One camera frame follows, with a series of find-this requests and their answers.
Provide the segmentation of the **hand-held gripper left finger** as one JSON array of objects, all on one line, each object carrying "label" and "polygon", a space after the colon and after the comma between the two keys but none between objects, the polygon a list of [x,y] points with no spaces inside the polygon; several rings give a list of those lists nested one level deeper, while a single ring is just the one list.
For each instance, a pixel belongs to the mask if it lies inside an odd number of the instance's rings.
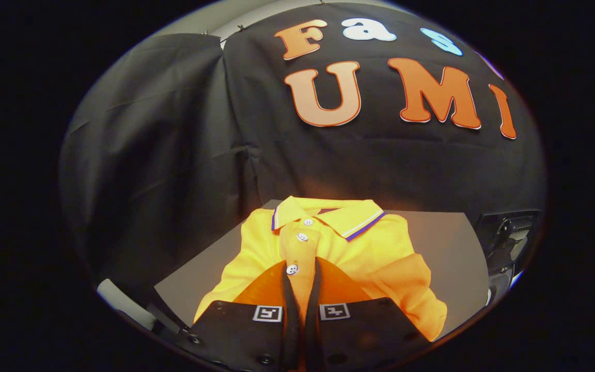
[{"label": "hand-held gripper left finger", "polygon": [[300,319],[278,263],[231,301],[210,302],[186,333],[186,350],[229,371],[288,371],[299,365]]}]

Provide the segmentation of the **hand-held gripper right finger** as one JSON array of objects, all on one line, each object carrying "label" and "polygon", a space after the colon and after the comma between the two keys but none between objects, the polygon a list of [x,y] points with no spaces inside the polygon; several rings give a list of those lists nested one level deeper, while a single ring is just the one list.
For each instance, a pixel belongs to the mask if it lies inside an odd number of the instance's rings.
[{"label": "hand-held gripper right finger", "polygon": [[430,347],[389,297],[371,297],[341,269],[316,258],[305,315],[307,371],[384,371]]}]

